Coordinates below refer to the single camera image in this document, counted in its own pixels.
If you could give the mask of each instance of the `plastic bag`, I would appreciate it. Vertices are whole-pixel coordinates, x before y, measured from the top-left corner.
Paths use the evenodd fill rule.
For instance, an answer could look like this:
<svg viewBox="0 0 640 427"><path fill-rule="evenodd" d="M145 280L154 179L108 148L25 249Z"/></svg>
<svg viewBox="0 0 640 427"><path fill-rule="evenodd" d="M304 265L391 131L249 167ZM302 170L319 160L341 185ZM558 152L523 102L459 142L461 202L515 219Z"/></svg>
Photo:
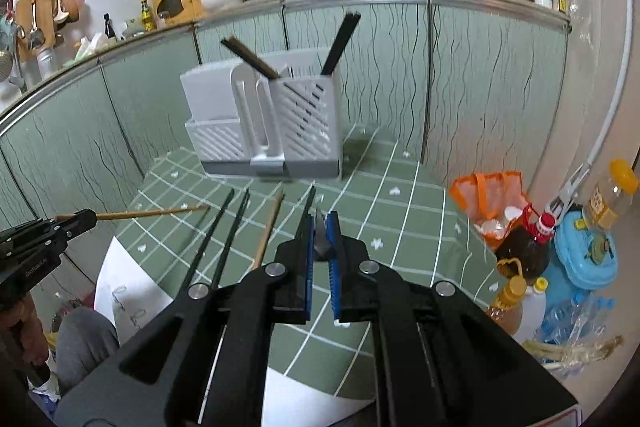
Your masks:
<svg viewBox="0 0 640 427"><path fill-rule="evenodd" d="M506 219L505 208L523 210L529 204L522 191L522 174L516 171L464 176L453 182L449 193L469 220L480 227L479 232L492 250L500 246L519 219ZM497 221L496 227L483 228L490 220Z"/></svg>

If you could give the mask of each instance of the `wooden board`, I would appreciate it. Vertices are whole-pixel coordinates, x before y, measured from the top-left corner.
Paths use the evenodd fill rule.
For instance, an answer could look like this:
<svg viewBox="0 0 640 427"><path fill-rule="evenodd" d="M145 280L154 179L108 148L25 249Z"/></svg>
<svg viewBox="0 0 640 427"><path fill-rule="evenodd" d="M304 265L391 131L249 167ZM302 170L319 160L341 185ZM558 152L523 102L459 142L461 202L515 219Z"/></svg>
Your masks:
<svg viewBox="0 0 640 427"><path fill-rule="evenodd" d="M34 51L27 48L27 40L31 31L31 0L19 0L15 7L15 20L24 28L24 38L18 39L18 55L21 60L35 57L42 50L53 47L56 42L51 0L36 0L36 22L44 32L44 46Z"/></svg>

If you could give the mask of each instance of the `white pipe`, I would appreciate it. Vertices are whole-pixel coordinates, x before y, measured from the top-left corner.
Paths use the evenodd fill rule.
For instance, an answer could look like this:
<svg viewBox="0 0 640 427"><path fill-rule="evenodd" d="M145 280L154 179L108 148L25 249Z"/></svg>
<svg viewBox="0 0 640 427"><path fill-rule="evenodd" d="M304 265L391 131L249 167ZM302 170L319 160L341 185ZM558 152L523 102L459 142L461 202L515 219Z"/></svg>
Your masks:
<svg viewBox="0 0 640 427"><path fill-rule="evenodd" d="M616 115L616 111L618 110L618 105L620 105L622 89L623 87L625 87L626 72L629 67L629 54L631 52L631 35L633 31L633 18L634 18L634 0L626 0L625 42L624 42L624 47L622 48L622 60L620 61L620 70L618 71L616 89L613 92L611 104L609 105L609 111L607 112L607 116L605 117L604 123L602 124L600 134L598 135L598 138L593 144L593 148L591 149L591 152L587 156L586 163L588 168L591 168L591 166L593 166L594 161L596 160L598 154L600 153L600 149L602 148L602 143L604 142L604 139L607 137L607 133L609 132L609 128L611 127L611 122L613 121L613 117Z"/></svg>

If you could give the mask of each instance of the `yellow bottle cap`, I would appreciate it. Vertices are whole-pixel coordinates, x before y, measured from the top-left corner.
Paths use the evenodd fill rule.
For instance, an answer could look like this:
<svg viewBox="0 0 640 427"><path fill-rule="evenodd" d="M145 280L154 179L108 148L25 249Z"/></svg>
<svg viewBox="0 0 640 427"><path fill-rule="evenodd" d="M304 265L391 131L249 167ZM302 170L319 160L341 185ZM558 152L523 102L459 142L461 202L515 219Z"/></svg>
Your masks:
<svg viewBox="0 0 640 427"><path fill-rule="evenodd" d="M623 159L617 158L609 164L609 173L615 182L628 194L638 190L638 178L631 166Z"/></svg>
<svg viewBox="0 0 640 427"><path fill-rule="evenodd" d="M548 286L549 286L548 280L546 280L544 277L538 277L536 279L536 282L533 285L533 288L535 288L539 292L545 292Z"/></svg>
<svg viewBox="0 0 640 427"><path fill-rule="evenodd" d="M524 297L527 291L527 281L520 275L515 275L502 289L500 299L506 306L515 306Z"/></svg>

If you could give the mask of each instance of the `metal screw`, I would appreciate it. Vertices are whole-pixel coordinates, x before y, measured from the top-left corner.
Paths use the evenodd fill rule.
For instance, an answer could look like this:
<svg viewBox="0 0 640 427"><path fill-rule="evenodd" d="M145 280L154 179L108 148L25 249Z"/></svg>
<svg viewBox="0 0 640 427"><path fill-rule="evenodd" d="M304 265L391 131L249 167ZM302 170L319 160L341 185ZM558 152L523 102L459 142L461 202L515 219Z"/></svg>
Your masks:
<svg viewBox="0 0 640 427"><path fill-rule="evenodd" d="M456 292L456 287L449 281L440 281L436 284L436 292L441 297L450 297Z"/></svg>
<svg viewBox="0 0 640 427"><path fill-rule="evenodd" d="M209 295L209 287L201 282L189 286L187 294L194 300L205 298Z"/></svg>
<svg viewBox="0 0 640 427"><path fill-rule="evenodd" d="M378 270L380 270L380 264L368 259L366 261L362 261L362 263L360 263L358 268L360 268L360 271L362 273L366 273L367 275L373 275L374 273L377 273Z"/></svg>
<svg viewBox="0 0 640 427"><path fill-rule="evenodd" d="M287 269L282 263L269 263L264 267L264 271L269 277L277 277L279 275L283 275L284 272L287 271Z"/></svg>

